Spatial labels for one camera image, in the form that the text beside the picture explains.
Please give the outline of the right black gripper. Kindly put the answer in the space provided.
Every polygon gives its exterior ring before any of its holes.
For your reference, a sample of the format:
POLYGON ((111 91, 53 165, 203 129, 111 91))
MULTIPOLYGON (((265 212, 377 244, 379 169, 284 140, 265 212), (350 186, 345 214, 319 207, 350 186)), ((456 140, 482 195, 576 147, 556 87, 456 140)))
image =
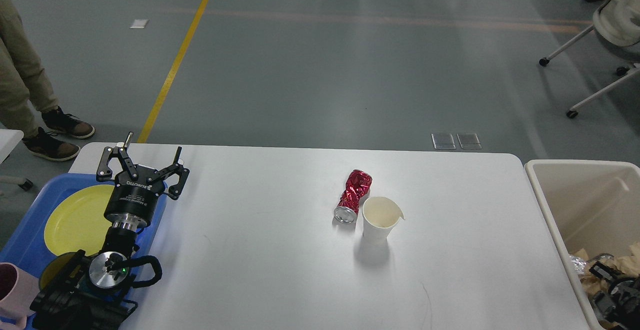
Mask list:
POLYGON ((589 272, 608 284, 606 290, 597 291, 592 296, 592 303, 601 316, 608 322, 618 323, 618 328, 639 328, 640 278, 628 276, 599 261, 590 267, 589 272))

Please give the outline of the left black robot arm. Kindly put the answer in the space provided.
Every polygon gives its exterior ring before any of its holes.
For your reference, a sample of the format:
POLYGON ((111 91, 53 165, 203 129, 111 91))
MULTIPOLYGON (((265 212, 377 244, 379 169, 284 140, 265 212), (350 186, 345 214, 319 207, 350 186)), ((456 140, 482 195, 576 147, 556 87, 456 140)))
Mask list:
POLYGON ((136 164, 128 154, 132 132, 115 147, 105 147, 96 171, 99 182, 113 182, 104 217, 110 222, 101 249, 60 255, 46 271, 30 305, 36 329, 117 329, 138 307, 131 289, 153 286, 163 271, 157 257, 138 254, 137 237, 153 222, 163 195, 178 200, 190 171, 180 162, 163 169, 136 164))

